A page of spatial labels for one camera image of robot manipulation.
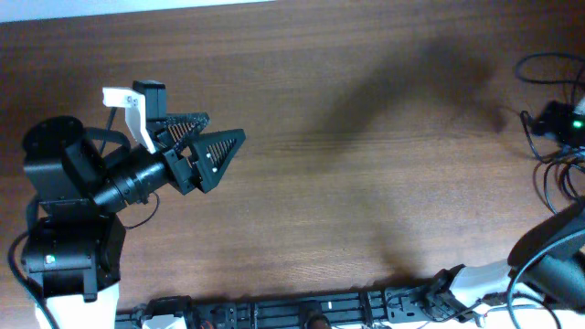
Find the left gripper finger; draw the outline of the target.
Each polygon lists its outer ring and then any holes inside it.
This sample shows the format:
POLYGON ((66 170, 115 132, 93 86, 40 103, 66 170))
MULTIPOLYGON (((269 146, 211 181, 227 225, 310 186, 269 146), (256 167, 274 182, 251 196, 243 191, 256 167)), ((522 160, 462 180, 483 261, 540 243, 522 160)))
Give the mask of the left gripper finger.
POLYGON ((190 141, 207 127, 209 122, 209 116, 205 112, 169 114, 156 121, 158 126, 155 138, 165 147, 185 149, 190 141))
POLYGON ((195 183, 208 193, 225 174, 229 163, 246 140, 242 129, 203 133, 188 144, 195 183))

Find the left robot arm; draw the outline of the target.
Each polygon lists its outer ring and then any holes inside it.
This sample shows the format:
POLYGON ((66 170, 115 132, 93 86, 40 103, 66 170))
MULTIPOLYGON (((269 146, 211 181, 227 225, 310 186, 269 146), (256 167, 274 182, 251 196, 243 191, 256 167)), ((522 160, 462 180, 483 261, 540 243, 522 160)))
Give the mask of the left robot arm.
POLYGON ((24 170, 36 195, 7 258, 42 327, 113 327, 127 232, 119 213, 165 185, 181 194, 218 185, 246 135, 207 133, 207 124, 204 113, 150 119, 153 149, 72 116, 27 132, 24 170))

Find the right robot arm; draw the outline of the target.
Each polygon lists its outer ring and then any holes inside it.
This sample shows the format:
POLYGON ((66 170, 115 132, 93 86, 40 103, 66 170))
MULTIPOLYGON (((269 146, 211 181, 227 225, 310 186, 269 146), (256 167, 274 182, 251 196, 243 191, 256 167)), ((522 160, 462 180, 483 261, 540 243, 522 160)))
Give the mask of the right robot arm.
MULTIPOLYGON (((550 102, 536 117, 526 112, 521 122, 529 136, 550 137, 561 149, 543 164, 584 168, 584 104, 550 102)), ((483 267, 460 265, 440 271, 423 294, 421 310, 434 322, 477 317, 480 306, 504 306, 515 313, 517 299, 543 306, 547 311, 584 312, 584 197, 567 174, 560 188, 571 203, 529 230, 508 258, 483 267)))

